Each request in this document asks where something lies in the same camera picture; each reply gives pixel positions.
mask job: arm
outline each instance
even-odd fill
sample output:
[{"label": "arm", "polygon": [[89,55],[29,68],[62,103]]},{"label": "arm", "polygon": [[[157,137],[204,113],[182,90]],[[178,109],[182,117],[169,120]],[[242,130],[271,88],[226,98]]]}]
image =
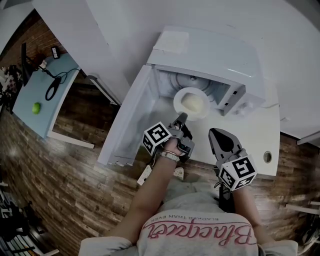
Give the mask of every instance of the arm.
[{"label": "arm", "polygon": [[252,225],[258,244],[274,242],[263,227],[253,196],[245,186],[232,192],[235,213],[245,217]]},{"label": "arm", "polygon": [[[170,139],[164,147],[166,150],[180,155],[177,140]],[[160,157],[148,179],[135,194],[130,209],[124,219],[109,233],[107,237],[122,237],[135,244],[145,222],[157,212],[165,197],[167,186],[172,178],[177,163],[166,157]]]}]

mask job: wooden floor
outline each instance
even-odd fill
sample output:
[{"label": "wooden floor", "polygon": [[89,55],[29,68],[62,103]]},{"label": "wooden floor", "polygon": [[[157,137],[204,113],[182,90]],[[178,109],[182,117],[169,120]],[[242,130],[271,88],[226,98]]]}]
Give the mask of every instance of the wooden floor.
[{"label": "wooden floor", "polygon": [[[81,240],[103,236],[126,215],[148,156],[133,167],[96,164],[112,124],[112,108],[98,90],[72,86],[54,130],[96,144],[94,149],[42,139],[15,115],[0,116],[0,161],[19,204],[32,201],[61,255],[77,255]],[[318,149],[281,136],[276,177],[258,176],[251,190],[264,224],[276,240],[299,239],[307,215],[285,209],[320,198]],[[212,166],[190,161],[186,173],[217,182]]]}]

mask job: wrist strap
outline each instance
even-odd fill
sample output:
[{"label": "wrist strap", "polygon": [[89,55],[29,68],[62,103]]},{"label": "wrist strap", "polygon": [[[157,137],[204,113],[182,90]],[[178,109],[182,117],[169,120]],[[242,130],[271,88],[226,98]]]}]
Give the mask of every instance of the wrist strap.
[{"label": "wrist strap", "polygon": [[170,151],[162,151],[160,156],[164,157],[164,158],[168,158],[170,160],[173,160],[175,162],[179,162],[179,156],[177,156],[176,154],[170,152]]},{"label": "wrist strap", "polygon": [[175,155],[175,156],[178,157],[178,155],[176,153],[173,153],[173,152],[171,152],[169,150],[166,150],[166,149],[162,150],[162,152],[167,152],[167,153],[170,153],[170,154]]}]

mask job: small box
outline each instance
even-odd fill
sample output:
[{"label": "small box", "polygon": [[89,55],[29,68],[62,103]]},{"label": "small box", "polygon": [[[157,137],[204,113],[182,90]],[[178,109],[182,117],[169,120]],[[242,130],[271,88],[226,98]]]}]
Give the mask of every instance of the small box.
[{"label": "small box", "polygon": [[152,156],[156,147],[163,142],[166,142],[171,136],[171,133],[167,130],[163,123],[158,122],[154,126],[144,131],[142,144]]},{"label": "small box", "polygon": [[219,178],[231,190],[240,189],[249,185],[258,174],[251,155],[222,164]]},{"label": "small box", "polygon": [[52,56],[55,60],[60,58],[60,50],[57,46],[51,47],[51,52],[52,52]]}]

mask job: person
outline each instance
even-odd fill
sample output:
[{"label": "person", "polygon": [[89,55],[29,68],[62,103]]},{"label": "person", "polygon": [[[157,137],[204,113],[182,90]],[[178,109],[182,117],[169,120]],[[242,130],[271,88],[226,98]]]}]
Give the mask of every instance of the person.
[{"label": "person", "polygon": [[[180,156],[177,139],[164,151]],[[173,178],[176,165],[161,156],[123,220],[107,237],[84,239],[79,256],[297,255],[295,241],[275,241],[267,234],[247,187],[232,192],[235,213],[225,213],[204,178]]]}]

